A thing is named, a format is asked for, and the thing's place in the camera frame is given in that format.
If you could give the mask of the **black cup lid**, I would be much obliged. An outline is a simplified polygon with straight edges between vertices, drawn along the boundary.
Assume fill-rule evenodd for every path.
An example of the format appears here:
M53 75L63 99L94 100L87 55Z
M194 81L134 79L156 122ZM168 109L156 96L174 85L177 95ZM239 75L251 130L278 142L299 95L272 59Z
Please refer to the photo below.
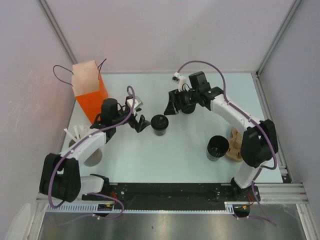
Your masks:
M169 126L169 120L165 115L157 114L151 119L151 127L154 130L164 130Z

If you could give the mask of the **orange paper bag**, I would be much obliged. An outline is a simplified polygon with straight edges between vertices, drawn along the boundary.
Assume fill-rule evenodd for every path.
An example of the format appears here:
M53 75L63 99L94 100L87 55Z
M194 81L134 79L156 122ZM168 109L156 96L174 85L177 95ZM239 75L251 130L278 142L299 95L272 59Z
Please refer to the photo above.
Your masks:
M101 106L109 97L101 74L102 64L95 60L72 66L71 85L74 96L90 123L101 113Z

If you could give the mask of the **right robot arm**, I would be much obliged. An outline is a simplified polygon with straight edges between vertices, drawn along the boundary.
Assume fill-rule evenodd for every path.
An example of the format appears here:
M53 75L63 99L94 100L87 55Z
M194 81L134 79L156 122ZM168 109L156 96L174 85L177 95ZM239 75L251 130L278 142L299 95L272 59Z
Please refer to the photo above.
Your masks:
M249 194L249 187L258 177L264 163L275 160L279 151L276 128L272 120L260 120L228 99L220 87L211 87L204 72L188 77L175 72L172 81L177 89L168 93L168 104L164 115L176 115L195 105L200 105L218 114L232 125L242 136L240 154L243 159L238 172L231 180L231 196L242 201Z

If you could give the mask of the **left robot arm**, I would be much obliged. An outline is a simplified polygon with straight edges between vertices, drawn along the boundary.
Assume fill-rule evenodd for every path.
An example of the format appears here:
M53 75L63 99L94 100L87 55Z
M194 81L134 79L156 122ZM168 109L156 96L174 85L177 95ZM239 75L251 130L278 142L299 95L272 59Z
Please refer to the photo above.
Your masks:
M102 102L101 112L97 114L86 135L58 154L49 153L42 168L39 192L63 202L73 202L77 197L93 193L98 199L110 196L109 179L102 175L81 176L80 167L94 152L108 143L116 133L116 128L128 124L137 133L151 123L137 113L143 103L136 96L128 96L123 106L114 98Z

